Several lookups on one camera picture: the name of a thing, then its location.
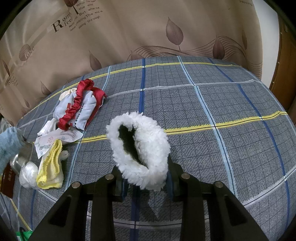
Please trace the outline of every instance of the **yellow and white cloth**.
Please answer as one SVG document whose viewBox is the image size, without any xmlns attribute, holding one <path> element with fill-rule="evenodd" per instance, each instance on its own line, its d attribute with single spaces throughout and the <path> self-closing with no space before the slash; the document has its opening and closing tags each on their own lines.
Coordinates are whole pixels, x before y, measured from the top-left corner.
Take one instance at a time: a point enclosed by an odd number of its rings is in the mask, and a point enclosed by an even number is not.
<svg viewBox="0 0 296 241">
<path fill-rule="evenodd" d="M 61 159 L 68 157 L 67 151 L 62 151 L 62 142 L 57 139 L 50 150 L 42 156 L 36 178 L 37 186 L 42 189 L 60 188 L 63 184 L 64 175 Z"/>
</svg>

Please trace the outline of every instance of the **curtain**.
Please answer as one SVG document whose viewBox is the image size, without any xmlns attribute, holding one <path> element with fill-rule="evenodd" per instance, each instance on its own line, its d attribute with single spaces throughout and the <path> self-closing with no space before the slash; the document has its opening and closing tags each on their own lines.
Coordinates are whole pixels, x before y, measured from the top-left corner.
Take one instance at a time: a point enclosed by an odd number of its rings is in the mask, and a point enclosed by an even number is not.
<svg viewBox="0 0 296 241">
<path fill-rule="evenodd" d="M 167 55 L 223 59 L 260 79 L 252 0 L 33 0 L 0 40 L 0 113 L 16 124 L 79 76 Z"/>
</svg>

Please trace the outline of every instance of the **blue fuzzy cloth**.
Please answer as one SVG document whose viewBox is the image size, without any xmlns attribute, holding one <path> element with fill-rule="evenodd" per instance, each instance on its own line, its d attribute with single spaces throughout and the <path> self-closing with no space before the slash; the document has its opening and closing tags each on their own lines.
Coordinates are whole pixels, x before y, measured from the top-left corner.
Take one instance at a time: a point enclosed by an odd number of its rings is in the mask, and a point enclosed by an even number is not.
<svg viewBox="0 0 296 241">
<path fill-rule="evenodd" d="M 16 127 L 9 127 L 0 134 L 0 175 L 9 159 L 18 154 L 24 145 L 23 137 Z"/>
</svg>

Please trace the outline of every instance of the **wall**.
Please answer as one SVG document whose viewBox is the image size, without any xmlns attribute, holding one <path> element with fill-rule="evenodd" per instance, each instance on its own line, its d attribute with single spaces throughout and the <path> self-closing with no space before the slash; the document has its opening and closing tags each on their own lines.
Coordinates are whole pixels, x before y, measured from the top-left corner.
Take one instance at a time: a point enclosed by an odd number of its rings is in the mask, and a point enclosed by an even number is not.
<svg viewBox="0 0 296 241">
<path fill-rule="evenodd" d="M 279 52 L 279 19 L 277 13 L 264 0 L 253 0 L 260 23 L 263 66 L 262 82 L 269 88 Z"/>
</svg>

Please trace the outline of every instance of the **metal bolt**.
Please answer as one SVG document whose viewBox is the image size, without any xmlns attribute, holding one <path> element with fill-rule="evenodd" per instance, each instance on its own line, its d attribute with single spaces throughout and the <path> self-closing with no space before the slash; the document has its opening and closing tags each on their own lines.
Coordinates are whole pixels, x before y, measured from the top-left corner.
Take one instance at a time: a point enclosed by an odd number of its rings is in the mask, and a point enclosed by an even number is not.
<svg viewBox="0 0 296 241">
<path fill-rule="evenodd" d="M 107 174 L 107 175 L 105 176 L 105 178 L 106 178 L 107 180 L 112 180 L 112 179 L 114 178 L 114 176 L 113 176 L 113 174 Z"/>
<path fill-rule="evenodd" d="M 73 188 L 78 188 L 78 187 L 80 187 L 80 183 L 79 182 L 73 182 L 72 187 Z"/>
<path fill-rule="evenodd" d="M 216 187 L 218 188 L 222 188 L 223 187 L 223 183 L 220 181 L 215 182 Z"/>
<path fill-rule="evenodd" d="M 189 179 L 190 178 L 190 174 L 184 172 L 184 173 L 182 173 L 181 178 L 183 178 L 183 179 Z"/>
</svg>

